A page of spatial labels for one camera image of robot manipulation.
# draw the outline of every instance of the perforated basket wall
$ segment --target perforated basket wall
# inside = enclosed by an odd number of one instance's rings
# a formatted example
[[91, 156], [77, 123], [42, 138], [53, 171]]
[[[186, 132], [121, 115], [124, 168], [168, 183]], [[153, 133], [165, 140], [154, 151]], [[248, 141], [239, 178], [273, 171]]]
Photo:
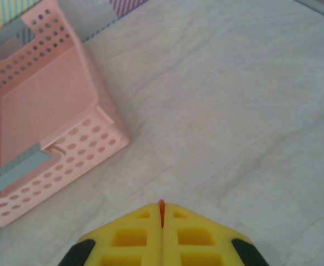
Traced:
[[54, 0], [21, 20], [35, 38], [0, 60], [0, 170], [39, 143], [50, 159], [0, 191], [5, 226], [129, 143], [107, 90]]

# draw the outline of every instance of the yellow robot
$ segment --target yellow robot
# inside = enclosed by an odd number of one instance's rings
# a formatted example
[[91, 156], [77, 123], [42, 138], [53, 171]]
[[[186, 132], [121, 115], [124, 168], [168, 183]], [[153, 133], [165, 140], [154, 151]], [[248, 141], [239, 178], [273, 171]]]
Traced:
[[59, 266], [269, 265], [248, 237], [160, 200], [86, 234]]

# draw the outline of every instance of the basket handle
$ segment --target basket handle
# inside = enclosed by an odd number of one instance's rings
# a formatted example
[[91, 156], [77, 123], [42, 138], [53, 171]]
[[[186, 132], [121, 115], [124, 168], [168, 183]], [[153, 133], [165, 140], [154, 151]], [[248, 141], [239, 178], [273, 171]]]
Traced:
[[39, 143], [20, 154], [0, 168], [0, 191], [19, 180], [51, 158], [51, 154], [41, 150]]

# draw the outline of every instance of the marble floor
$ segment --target marble floor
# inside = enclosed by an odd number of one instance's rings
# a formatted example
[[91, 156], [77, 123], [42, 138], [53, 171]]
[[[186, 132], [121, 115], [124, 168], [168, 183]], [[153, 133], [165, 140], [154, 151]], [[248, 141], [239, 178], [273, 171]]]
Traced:
[[55, 266], [164, 198], [324, 265], [324, 17], [292, 0], [150, 0], [86, 44], [131, 144], [0, 228], [0, 266]]

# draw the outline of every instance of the pink plastic basket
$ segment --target pink plastic basket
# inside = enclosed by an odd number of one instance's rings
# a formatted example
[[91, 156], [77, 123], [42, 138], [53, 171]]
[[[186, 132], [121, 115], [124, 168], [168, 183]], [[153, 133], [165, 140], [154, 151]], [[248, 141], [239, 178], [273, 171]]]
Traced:
[[0, 60], [0, 227], [130, 142], [56, 1], [20, 19], [35, 38]]

